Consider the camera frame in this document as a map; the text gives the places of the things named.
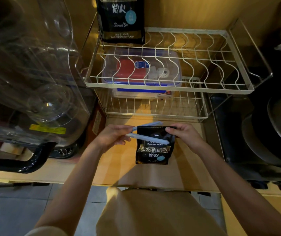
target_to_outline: black handle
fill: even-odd
[[[40,144],[27,161],[0,159],[0,170],[25,174],[34,172],[44,165],[56,144],[55,142]]]

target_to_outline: tiled floor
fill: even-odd
[[[45,206],[62,185],[22,186],[0,188],[0,236],[23,236],[33,228],[43,214]],[[87,203],[75,235],[96,235],[95,225],[106,203],[107,187],[92,186]],[[192,192],[192,196],[203,206],[225,230],[220,194],[211,197]]]

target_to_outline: left hand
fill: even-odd
[[[92,143],[100,147],[103,154],[114,145],[125,145],[125,141],[130,142],[131,138],[125,134],[131,133],[132,128],[133,126],[129,125],[107,125]]]

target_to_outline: right hand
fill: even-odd
[[[179,137],[194,153],[207,144],[191,124],[173,123],[170,126],[177,127],[177,129],[166,127],[166,132]]]

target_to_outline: black coffee bag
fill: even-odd
[[[144,0],[96,0],[102,39],[108,43],[145,43]]]
[[[137,139],[136,164],[167,165],[173,152],[175,136],[166,132],[166,127],[138,126],[137,134],[169,141],[168,145]]]

